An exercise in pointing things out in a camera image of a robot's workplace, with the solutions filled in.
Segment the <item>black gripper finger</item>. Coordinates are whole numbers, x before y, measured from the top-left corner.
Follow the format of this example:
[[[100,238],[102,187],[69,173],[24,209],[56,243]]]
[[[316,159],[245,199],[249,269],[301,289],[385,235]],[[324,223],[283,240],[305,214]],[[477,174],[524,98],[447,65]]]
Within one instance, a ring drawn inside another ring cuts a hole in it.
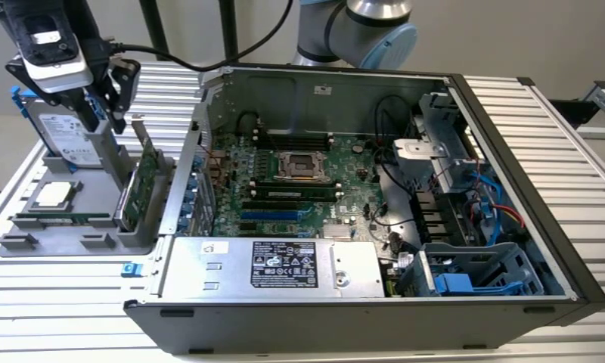
[[[85,100],[81,77],[81,56],[77,59],[36,66],[21,55],[6,63],[6,72],[34,92],[50,106],[64,106],[78,117],[85,129],[94,131],[98,118]]]
[[[105,112],[116,134],[122,134],[126,127],[125,114],[136,97],[140,70],[140,62],[132,59],[114,58],[109,63]]]

